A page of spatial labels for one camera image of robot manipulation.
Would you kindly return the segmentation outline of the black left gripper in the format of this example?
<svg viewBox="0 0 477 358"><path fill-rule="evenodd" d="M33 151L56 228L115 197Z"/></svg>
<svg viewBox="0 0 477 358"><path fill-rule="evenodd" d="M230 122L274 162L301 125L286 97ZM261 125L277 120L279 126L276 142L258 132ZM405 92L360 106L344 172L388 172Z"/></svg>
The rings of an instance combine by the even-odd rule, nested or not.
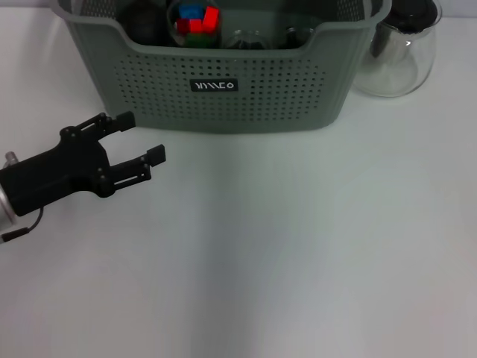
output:
<svg viewBox="0 0 477 358"><path fill-rule="evenodd" d="M166 161L165 146L158 145L140 157L110 166L99 140L136 127L127 111L112 118L106 113L60 131L52 149L0 170L0 186L13 211L24 216L81 191L107 198L120 189L151 179L151 168Z"/></svg>

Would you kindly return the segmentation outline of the green toy brick with side studs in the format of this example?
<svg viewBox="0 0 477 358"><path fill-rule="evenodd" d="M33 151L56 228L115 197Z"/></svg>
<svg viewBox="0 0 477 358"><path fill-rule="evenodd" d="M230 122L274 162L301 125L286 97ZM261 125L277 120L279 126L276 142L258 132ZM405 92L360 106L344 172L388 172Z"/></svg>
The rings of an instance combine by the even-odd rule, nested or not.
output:
<svg viewBox="0 0 477 358"><path fill-rule="evenodd" d="M201 33L201 34L189 33L186 35L186 45L187 45L187 42L190 42L190 41L192 42L204 41L204 42L208 42L211 45L211 43L214 43L215 38L205 33Z"/></svg>

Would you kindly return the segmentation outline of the blue square toy plate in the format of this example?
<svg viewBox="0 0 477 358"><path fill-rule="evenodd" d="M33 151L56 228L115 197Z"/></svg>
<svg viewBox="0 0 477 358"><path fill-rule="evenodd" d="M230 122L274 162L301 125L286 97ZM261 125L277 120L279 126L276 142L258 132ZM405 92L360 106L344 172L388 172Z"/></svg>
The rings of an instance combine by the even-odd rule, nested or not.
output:
<svg viewBox="0 0 477 358"><path fill-rule="evenodd" d="M180 4L178 12L181 19L203 19L204 8L201 4Z"/></svg>

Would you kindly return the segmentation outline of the large orange-red toy brick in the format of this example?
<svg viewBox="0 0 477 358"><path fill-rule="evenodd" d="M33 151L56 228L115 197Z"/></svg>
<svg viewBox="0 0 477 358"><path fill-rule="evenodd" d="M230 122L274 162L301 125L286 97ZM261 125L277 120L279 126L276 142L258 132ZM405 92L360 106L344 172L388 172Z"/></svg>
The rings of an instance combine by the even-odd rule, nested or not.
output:
<svg viewBox="0 0 477 358"><path fill-rule="evenodd" d="M208 6L205 10L202 29L204 33L214 33L216 32L220 19L220 11L216 7Z"/></svg>

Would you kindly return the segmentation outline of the grey-green perforated storage bin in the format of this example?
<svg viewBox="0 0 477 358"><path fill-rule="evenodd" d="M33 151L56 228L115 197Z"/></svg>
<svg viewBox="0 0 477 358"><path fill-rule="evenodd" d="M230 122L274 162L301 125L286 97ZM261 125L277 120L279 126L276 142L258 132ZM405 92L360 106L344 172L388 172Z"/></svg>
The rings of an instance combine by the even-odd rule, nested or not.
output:
<svg viewBox="0 0 477 358"><path fill-rule="evenodd" d="M132 41L117 21L133 0L50 0L106 111L141 127L218 134L307 131L333 123L376 26L392 0L215 0L219 48ZM305 45L278 49L289 26L314 28ZM223 47L237 30L271 49Z"/></svg>

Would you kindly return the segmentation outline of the dark clay teapot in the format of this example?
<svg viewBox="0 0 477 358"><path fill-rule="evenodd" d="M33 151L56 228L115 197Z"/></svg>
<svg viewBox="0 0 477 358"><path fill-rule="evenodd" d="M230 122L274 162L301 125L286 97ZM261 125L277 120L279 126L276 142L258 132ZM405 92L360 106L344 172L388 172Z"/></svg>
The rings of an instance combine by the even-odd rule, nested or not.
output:
<svg viewBox="0 0 477 358"><path fill-rule="evenodd" d="M153 46L167 43L165 7L153 0L133 0L119 12L117 21L135 43Z"/></svg>

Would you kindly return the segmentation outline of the glass carafe with black lid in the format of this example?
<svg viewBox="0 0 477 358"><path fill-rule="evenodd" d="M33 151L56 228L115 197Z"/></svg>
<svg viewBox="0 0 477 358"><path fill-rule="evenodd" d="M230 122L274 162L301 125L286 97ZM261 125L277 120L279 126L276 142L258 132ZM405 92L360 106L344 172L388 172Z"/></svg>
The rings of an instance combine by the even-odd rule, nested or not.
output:
<svg viewBox="0 0 477 358"><path fill-rule="evenodd" d="M436 58L439 0L392 0L391 11L376 26L354 86L379 97L407 95L423 85Z"/></svg>

